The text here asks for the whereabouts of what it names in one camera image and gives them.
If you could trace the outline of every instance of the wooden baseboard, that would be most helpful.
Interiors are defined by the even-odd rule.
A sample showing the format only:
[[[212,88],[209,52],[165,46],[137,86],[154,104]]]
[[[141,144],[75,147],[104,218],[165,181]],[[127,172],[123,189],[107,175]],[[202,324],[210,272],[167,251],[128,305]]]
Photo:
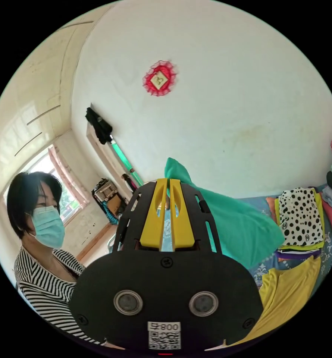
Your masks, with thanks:
[[[76,259],[78,261],[82,260],[82,258],[96,245],[96,243],[108,232],[108,230],[112,227],[110,223],[107,223],[89,243],[84,247],[83,250],[77,255]]]

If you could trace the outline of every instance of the qr code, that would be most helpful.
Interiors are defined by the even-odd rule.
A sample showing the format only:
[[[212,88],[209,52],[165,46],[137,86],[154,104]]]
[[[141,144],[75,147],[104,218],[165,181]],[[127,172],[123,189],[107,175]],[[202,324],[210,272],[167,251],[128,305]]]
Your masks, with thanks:
[[[181,332],[149,332],[150,349],[181,349]]]

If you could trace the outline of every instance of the black and white polka dot cloth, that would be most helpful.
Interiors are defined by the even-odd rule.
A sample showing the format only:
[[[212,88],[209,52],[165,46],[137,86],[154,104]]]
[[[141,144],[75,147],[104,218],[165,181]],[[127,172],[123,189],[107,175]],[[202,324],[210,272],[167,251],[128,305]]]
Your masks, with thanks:
[[[323,240],[322,222],[310,189],[286,190],[279,197],[280,228],[283,245],[308,246]]]

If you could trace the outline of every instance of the label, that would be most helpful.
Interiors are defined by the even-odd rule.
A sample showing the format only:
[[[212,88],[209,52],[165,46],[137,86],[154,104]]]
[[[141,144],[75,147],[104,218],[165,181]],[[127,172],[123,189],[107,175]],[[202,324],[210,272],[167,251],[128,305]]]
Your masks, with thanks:
[[[180,322],[147,322],[149,349],[181,349]]]

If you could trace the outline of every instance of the yellow fabric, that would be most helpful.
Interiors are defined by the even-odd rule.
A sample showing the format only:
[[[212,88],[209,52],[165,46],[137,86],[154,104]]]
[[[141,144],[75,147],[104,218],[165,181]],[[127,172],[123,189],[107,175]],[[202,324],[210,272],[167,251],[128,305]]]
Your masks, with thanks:
[[[247,337],[228,347],[260,337],[294,317],[310,298],[320,265],[320,257],[311,256],[290,270],[271,268],[263,275],[259,294],[264,311]]]
[[[320,194],[315,191],[314,188],[312,188],[312,191],[313,191],[314,196],[315,196],[315,203],[316,203],[316,206],[317,206],[318,211],[319,211],[320,221],[322,223],[323,241],[319,242],[317,244],[314,244],[314,245],[309,245],[309,246],[284,245],[284,246],[280,246],[278,248],[279,250],[288,250],[288,249],[291,249],[292,247],[294,247],[298,251],[310,251],[310,250],[321,249],[324,246],[325,223],[324,223],[324,212],[323,212],[322,198],[321,198]],[[279,199],[278,198],[276,198],[276,200],[274,201],[274,207],[275,207],[275,215],[277,217],[277,224],[280,225],[281,223],[280,223],[280,215],[279,215]]]

